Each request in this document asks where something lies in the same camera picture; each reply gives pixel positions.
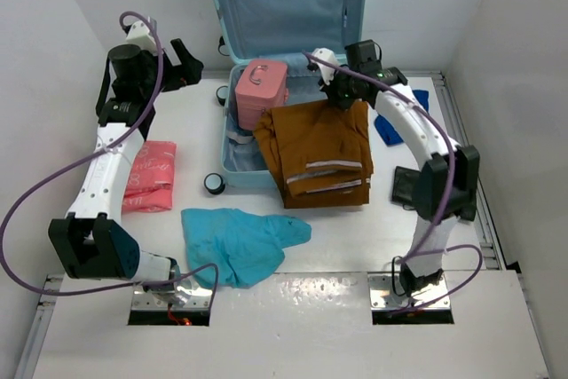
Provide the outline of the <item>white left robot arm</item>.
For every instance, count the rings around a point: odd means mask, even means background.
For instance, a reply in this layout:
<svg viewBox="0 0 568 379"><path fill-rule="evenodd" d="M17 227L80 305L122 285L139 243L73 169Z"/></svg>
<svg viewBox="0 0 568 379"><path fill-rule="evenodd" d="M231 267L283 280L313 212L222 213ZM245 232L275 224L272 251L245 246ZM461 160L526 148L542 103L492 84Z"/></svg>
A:
<svg viewBox="0 0 568 379"><path fill-rule="evenodd" d="M81 190L65 217L48 228L52 246L72 279L142 283L171 280L175 259L149 253L121 225L122 200L132 164L146 141L155 110L153 92L174 91L201 80L202 63L180 39L171 40L180 62L158 60L133 43L107 54L96 105L95 151Z"/></svg>

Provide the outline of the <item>light blue shirt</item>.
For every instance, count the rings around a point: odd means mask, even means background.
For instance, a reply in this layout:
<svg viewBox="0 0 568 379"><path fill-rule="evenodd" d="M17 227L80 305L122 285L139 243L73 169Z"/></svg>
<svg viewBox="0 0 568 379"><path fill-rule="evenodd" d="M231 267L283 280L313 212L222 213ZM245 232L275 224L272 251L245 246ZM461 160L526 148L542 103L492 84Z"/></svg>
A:
<svg viewBox="0 0 568 379"><path fill-rule="evenodd" d="M285 249L307 243L312 227L297 217L258 216L240 209L184 209L188 266L204 288L250 288L285 260Z"/></svg>

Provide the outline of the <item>pink cosmetic case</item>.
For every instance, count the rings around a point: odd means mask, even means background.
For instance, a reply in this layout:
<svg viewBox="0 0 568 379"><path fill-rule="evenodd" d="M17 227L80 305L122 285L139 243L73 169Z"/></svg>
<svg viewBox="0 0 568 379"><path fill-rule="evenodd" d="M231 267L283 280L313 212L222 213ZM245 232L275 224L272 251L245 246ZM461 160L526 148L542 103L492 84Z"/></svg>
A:
<svg viewBox="0 0 568 379"><path fill-rule="evenodd" d="M288 65L271 59L253 59L235 88L238 124L253 131L262 114L288 101Z"/></svg>

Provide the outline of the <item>dark blue cloth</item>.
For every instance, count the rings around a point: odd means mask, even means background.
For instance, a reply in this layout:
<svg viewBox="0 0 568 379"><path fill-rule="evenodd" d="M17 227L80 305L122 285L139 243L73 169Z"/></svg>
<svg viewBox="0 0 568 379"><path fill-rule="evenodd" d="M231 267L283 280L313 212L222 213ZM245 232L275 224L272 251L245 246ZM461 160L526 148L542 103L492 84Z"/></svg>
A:
<svg viewBox="0 0 568 379"><path fill-rule="evenodd" d="M426 90L413 90L414 97L422 108L430 111L430 93ZM375 130L386 146L397 146L404 142L391 123L382 115L378 115L374 121Z"/></svg>

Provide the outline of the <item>pink patterned garment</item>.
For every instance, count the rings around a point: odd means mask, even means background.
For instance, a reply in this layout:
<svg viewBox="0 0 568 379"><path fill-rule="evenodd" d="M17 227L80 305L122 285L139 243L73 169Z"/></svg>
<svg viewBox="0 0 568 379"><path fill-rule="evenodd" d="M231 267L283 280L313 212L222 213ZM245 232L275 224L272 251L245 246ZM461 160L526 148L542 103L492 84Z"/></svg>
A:
<svg viewBox="0 0 568 379"><path fill-rule="evenodd" d="M173 207L177 145L147 141L132 164L122 200L122 213L157 213Z"/></svg>

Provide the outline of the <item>black pouch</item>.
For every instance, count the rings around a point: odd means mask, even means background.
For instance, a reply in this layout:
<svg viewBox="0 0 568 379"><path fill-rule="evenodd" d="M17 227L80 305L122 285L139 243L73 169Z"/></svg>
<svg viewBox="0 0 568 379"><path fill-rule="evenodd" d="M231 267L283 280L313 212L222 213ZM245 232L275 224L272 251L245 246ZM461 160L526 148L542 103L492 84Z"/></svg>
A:
<svg viewBox="0 0 568 379"><path fill-rule="evenodd" d="M412 193L419 175L418 170L397 166L394 170L390 201L405 210L414 210Z"/></svg>

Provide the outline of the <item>brown trousers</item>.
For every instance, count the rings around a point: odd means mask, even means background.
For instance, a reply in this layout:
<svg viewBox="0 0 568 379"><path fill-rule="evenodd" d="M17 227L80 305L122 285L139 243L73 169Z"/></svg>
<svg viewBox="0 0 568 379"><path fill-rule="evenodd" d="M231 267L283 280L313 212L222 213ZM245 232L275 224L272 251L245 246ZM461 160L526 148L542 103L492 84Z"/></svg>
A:
<svg viewBox="0 0 568 379"><path fill-rule="evenodd" d="M275 107L262 115L254 137L284 208L369 203L374 165L367 103L347 110L327 100Z"/></svg>

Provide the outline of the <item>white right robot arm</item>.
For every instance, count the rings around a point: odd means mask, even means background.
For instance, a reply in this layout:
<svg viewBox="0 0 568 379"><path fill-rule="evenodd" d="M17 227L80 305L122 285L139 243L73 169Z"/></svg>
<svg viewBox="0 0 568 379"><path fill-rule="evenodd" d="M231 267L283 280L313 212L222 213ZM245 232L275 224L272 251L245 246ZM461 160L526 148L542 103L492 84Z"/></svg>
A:
<svg viewBox="0 0 568 379"><path fill-rule="evenodd" d="M337 107L368 103L399 134L418 166L411 192L417 222L413 242L399 261L399 287L411 296L439 283L442 259L459 216L477 195L480 154L443 130L419 103L405 75L385 68L372 40L346 46L346 63L333 51L317 48L312 64L320 71L320 88Z"/></svg>

